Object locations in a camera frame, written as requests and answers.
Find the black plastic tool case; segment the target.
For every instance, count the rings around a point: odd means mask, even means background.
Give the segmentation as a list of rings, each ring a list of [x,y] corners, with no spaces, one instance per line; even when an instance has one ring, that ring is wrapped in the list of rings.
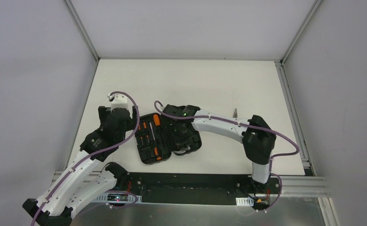
[[[140,117],[139,128],[135,133],[137,150],[143,164],[151,165],[165,161],[172,154],[182,156],[197,151],[202,146],[200,133],[187,130],[191,137],[186,140],[177,137],[176,121],[158,113]]]

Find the large orange black screwdriver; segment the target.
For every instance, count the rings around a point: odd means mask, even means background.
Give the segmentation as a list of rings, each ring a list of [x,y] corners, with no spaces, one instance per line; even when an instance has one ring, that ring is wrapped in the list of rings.
[[[161,135],[160,135],[161,134],[161,121],[160,121],[158,114],[153,115],[152,128],[153,128],[154,139],[160,139],[161,138]]]

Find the hammer with black handle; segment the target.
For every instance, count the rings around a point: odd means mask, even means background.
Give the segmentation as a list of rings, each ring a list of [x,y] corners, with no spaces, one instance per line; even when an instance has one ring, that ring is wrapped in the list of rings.
[[[184,155],[184,154],[190,153],[191,151],[192,151],[192,148],[190,145],[184,145],[184,146],[178,147],[178,149],[174,150],[173,153],[175,155]]]

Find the small orange black screwdriver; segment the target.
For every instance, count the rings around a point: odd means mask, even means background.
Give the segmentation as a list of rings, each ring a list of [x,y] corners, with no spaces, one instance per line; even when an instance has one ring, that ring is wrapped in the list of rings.
[[[139,146],[143,146],[144,145],[144,143],[143,143],[143,137],[142,137],[142,130],[141,130],[141,125],[140,125],[140,123],[139,123],[139,125],[138,125],[138,130],[137,130],[137,132],[136,132],[136,138],[137,138],[137,143],[138,143],[138,145]]]

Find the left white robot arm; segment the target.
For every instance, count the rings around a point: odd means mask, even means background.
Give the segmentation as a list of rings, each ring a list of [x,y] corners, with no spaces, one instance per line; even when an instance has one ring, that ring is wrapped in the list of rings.
[[[100,194],[123,190],[127,185],[127,170],[116,162],[106,167],[85,188],[84,179],[131,139],[139,128],[139,108],[98,108],[100,126],[89,133],[80,149],[61,176],[36,199],[27,199],[22,207],[32,217],[31,225],[69,226],[77,214]]]

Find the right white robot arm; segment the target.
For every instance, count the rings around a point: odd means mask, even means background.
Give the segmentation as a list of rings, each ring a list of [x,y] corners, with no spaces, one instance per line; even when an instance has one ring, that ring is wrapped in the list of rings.
[[[210,132],[241,143],[246,157],[252,162],[252,189],[263,193],[269,188],[270,155],[277,136],[262,117],[224,117],[193,105],[167,105],[157,111],[165,117],[188,123],[195,131]]]

